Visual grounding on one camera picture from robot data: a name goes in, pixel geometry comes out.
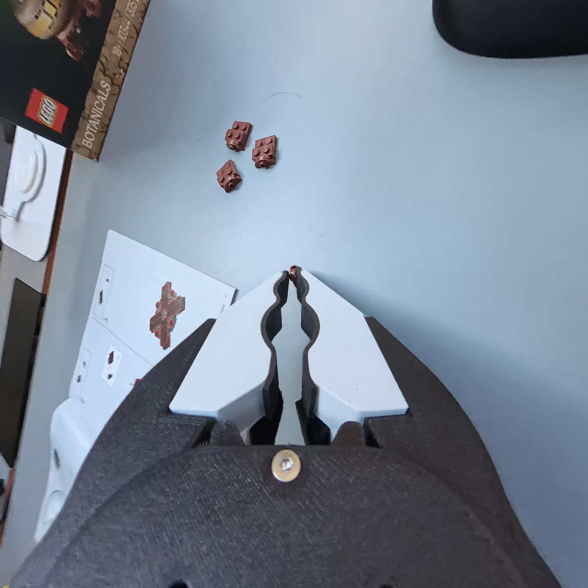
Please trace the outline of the white stand base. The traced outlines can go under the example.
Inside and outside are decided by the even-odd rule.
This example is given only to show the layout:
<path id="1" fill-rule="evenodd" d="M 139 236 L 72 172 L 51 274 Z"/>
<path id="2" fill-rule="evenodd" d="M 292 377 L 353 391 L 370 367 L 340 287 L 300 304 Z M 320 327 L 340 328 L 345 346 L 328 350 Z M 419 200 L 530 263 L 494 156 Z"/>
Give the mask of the white stand base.
<path id="1" fill-rule="evenodd" d="M 1 205 L 1 241 L 34 262 L 48 252 L 67 153 L 16 128 Z"/>

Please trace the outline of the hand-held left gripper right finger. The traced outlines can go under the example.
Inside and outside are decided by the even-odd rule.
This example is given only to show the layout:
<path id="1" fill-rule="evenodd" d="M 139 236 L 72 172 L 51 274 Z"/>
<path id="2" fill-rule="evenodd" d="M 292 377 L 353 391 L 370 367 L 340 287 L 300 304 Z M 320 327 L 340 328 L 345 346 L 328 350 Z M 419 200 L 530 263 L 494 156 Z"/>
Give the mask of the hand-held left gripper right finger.
<path id="1" fill-rule="evenodd" d="M 329 445 L 342 425 L 405 415 L 409 405 L 367 317 L 309 271 L 295 268 L 303 351 L 297 403 L 308 445 Z"/>

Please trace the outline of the black mat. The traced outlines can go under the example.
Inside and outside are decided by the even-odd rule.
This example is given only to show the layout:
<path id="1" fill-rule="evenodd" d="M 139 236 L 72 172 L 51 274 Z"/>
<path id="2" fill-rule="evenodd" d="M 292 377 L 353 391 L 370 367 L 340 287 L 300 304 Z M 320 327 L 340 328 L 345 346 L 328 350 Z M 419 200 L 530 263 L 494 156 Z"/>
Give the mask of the black mat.
<path id="1" fill-rule="evenodd" d="M 14 280 L 1 357 L 1 456 L 10 469 L 18 458 L 45 301 L 43 293 Z"/>

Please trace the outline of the white instruction booklet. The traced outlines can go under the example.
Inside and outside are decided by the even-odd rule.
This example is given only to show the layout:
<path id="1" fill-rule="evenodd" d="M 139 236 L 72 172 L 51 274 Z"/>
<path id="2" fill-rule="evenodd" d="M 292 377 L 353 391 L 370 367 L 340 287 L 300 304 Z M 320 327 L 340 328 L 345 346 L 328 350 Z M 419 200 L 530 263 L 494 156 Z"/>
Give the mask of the white instruction booklet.
<path id="1" fill-rule="evenodd" d="M 236 288 L 108 231 L 68 398 L 54 411 L 34 541 L 47 533 L 88 452 L 137 382 L 231 305 Z"/>

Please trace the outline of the black toy brick box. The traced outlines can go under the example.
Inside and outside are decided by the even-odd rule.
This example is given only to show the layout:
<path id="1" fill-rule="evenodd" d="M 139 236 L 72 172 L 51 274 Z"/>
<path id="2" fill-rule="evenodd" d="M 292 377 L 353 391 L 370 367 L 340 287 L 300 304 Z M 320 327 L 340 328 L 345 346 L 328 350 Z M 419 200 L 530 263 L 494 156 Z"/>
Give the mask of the black toy brick box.
<path id="1" fill-rule="evenodd" d="M 150 1 L 1 1 L 1 129 L 98 161 Z"/>

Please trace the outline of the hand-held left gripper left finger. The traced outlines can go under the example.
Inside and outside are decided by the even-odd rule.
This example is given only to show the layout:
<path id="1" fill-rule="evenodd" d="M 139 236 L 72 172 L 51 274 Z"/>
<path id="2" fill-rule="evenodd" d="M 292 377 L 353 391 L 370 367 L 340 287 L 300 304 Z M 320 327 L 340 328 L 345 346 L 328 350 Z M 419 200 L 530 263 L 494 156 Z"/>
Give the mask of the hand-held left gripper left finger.
<path id="1" fill-rule="evenodd" d="M 277 272 L 223 311 L 170 410 L 234 423 L 252 445 L 274 445 L 283 411 L 273 339 L 282 329 L 289 273 Z"/>

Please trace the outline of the brown toy brick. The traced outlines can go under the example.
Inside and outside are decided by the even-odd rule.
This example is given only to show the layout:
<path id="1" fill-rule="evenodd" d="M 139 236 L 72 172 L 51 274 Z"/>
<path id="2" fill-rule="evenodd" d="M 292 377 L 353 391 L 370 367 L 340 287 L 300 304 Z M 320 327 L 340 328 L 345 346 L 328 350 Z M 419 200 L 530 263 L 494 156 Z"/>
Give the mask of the brown toy brick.
<path id="1" fill-rule="evenodd" d="M 256 139 L 252 148 L 252 160 L 257 169 L 268 169 L 277 162 L 277 136 Z"/>
<path id="2" fill-rule="evenodd" d="M 234 121 L 226 131 L 225 143 L 227 148 L 232 151 L 245 151 L 252 127 L 250 122 Z"/>
<path id="3" fill-rule="evenodd" d="M 232 159 L 227 160 L 217 171 L 217 181 L 226 193 L 236 189 L 242 182 L 242 177 Z"/>

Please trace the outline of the grey desk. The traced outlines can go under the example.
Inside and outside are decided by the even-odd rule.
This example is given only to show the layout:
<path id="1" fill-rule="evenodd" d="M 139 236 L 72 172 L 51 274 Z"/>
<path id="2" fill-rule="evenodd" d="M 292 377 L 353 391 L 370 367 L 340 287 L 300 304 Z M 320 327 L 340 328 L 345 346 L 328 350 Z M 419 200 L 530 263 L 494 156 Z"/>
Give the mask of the grey desk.
<path id="1" fill-rule="evenodd" d="M 463 406 L 562 586 L 587 587 L 587 56 L 461 53 L 430 1 L 152 1 L 99 162 L 73 157 L 2 586 L 35 543 L 110 229 L 239 295 L 300 265 L 375 317 Z"/>

